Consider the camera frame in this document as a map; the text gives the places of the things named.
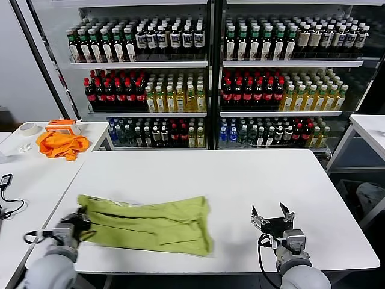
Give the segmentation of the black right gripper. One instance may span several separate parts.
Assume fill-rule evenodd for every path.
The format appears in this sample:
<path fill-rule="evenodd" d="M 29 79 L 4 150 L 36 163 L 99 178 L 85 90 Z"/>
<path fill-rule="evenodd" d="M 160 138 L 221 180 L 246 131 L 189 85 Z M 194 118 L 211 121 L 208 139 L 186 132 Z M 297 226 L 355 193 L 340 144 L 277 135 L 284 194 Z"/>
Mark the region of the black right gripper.
<path fill-rule="evenodd" d="M 264 234 L 269 234 L 274 238 L 282 238 L 283 233 L 293 229 L 293 221 L 295 213 L 280 202 L 280 208 L 284 217 L 274 217 L 265 219 L 257 213 L 255 206 L 251 210 L 251 222 L 257 228 L 261 229 Z"/>

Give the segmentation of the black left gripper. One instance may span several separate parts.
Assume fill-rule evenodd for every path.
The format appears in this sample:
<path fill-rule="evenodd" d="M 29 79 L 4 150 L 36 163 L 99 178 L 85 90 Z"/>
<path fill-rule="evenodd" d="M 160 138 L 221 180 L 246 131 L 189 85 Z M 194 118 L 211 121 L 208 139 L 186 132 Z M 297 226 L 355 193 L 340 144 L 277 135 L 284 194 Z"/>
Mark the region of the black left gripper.
<path fill-rule="evenodd" d="M 73 228 L 72 236 L 76 241 L 79 241 L 81 234 L 90 230 L 91 220 L 87 216 L 87 207 L 79 207 L 76 213 L 70 213 L 62 218 L 61 223 L 71 224 Z"/>

